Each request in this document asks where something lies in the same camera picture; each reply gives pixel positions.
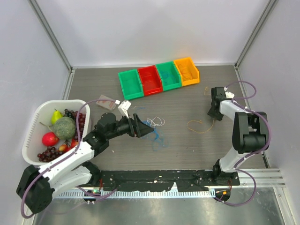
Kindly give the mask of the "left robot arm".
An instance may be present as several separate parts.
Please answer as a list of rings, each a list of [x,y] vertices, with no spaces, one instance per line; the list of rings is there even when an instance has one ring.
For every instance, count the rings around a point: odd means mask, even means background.
[[[105,113],[95,128],[75,148],[40,167],[29,165],[23,171],[16,193],[21,198],[21,215],[30,218],[24,211],[28,207],[33,214],[40,213],[52,199],[70,188],[85,185],[95,187],[101,171],[91,159],[109,147],[109,141],[121,135],[143,137],[154,129],[143,123],[137,114],[132,118],[116,119],[113,113]]]

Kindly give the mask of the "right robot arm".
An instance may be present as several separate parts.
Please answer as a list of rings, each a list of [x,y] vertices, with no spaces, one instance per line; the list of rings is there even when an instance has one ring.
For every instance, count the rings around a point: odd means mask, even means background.
[[[224,116],[233,121],[232,147],[212,168],[211,178],[217,185],[227,182],[245,160],[267,150],[270,145],[267,114],[243,107],[233,97],[224,87],[211,89],[208,115],[217,121]]]

